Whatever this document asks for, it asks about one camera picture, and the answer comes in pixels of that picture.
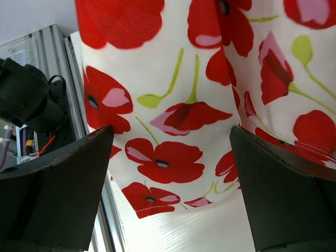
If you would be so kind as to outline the red poppy print skirt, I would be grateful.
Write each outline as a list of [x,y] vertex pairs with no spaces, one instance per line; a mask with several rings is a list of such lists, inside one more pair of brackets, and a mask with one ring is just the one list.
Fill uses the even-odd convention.
[[138,218],[240,187],[241,126],[335,168],[335,1],[76,1],[90,129]]

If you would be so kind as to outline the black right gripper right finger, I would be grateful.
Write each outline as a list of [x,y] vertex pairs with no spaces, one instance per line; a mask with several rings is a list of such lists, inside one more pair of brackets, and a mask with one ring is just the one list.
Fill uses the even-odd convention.
[[233,127],[230,143],[257,251],[335,250],[335,170]]

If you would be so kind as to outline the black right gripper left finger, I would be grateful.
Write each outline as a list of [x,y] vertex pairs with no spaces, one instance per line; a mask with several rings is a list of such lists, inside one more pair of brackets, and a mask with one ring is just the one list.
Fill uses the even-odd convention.
[[1,173],[1,249],[88,249],[113,129]]

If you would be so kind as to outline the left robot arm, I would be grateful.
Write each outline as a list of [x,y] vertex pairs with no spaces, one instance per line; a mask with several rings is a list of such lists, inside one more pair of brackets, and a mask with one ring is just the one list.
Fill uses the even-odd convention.
[[67,120],[61,105],[65,96],[64,77],[47,79],[35,66],[1,59],[2,120],[18,127],[27,125],[37,133],[58,131]]

